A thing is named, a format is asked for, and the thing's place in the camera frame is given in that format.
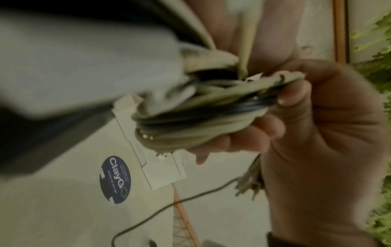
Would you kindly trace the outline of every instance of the bundle of cables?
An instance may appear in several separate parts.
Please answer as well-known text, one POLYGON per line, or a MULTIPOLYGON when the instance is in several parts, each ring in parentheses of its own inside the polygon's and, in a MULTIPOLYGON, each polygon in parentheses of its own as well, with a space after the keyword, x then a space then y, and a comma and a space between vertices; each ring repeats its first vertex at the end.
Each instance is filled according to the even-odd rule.
POLYGON ((138 141, 157 153, 189 149, 246 128, 277 102, 285 84, 305 76, 280 71, 243 81, 233 54, 192 44, 181 44, 181 51, 186 75, 165 95, 171 101, 162 106, 146 95, 132 116, 138 141))

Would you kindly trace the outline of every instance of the round sticker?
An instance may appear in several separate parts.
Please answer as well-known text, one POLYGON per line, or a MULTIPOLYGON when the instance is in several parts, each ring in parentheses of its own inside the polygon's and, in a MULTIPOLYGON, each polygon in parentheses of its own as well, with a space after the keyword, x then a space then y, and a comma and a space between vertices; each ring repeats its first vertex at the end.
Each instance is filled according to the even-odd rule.
POLYGON ((102 164, 99 176, 101 189, 106 199, 115 204, 123 202, 130 191, 130 172, 125 161, 110 156, 102 164))

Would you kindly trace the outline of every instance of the wrist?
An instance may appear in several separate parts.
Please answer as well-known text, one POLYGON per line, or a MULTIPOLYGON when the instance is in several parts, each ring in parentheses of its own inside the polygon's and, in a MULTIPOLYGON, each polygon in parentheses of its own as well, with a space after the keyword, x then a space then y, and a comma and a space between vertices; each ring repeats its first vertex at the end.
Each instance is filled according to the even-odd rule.
POLYGON ((305 212, 271 203, 270 219, 275 238, 308 247, 376 247, 376 241, 355 223, 314 219, 305 212))

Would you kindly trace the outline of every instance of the black sleeve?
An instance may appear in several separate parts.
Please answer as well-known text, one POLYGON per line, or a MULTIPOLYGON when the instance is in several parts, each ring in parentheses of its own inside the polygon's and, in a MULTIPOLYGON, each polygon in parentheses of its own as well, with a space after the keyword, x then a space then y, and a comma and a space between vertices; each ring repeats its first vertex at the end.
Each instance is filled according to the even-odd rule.
MULTIPOLYGON (((278 239, 273 238, 273 235, 271 232, 267 235, 268 240, 268 247, 309 247, 309 246, 302 246, 302 245, 294 245, 291 243, 287 243, 278 239)), ((379 247, 386 247, 382 242, 379 240, 376 240, 378 242, 379 247)))

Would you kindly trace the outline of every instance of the black wire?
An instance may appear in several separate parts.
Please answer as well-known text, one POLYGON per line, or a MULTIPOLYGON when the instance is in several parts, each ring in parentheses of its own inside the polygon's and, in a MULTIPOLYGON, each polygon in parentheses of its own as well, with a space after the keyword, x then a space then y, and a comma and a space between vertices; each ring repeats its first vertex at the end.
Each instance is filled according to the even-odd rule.
POLYGON ((156 215, 158 215, 159 213, 163 212, 164 210, 174 206, 175 204, 179 204, 179 203, 184 203, 184 202, 187 202, 187 201, 191 201, 191 200, 194 200, 196 198, 199 198, 199 197, 202 197, 202 196, 205 196, 205 195, 208 195, 208 194, 212 194, 212 193, 215 193, 217 191, 220 191, 226 187, 228 187, 229 185, 231 185, 233 182, 237 181, 239 178, 234 178, 234 179, 231 179, 230 181, 226 182, 224 185, 216 188, 216 189, 213 189, 213 190, 208 190, 206 192, 202 192, 200 194, 197 194, 195 196, 192 196, 192 197, 188 197, 188 198, 185 198, 183 200, 180 200, 180 201, 176 201, 176 202, 173 202, 173 203, 170 203, 169 205, 159 209, 158 211, 156 211, 153 215, 149 216, 148 218, 146 218, 145 220, 139 222, 138 224, 132 226, 132 227, 129 227, 119 233, 117 233, 111 240, 111 247, 115 247, 115 240, 116 238, 118 238, 119 236, 121 235, 124 235, 125 233, 128 233, 128 232, 131 232, 133 231, 134 229, 138 228, 139 226, 142 226, 144 225, 145 223, 147 223, 148 221, 150 221, 151 219, 153 219, 156 215))

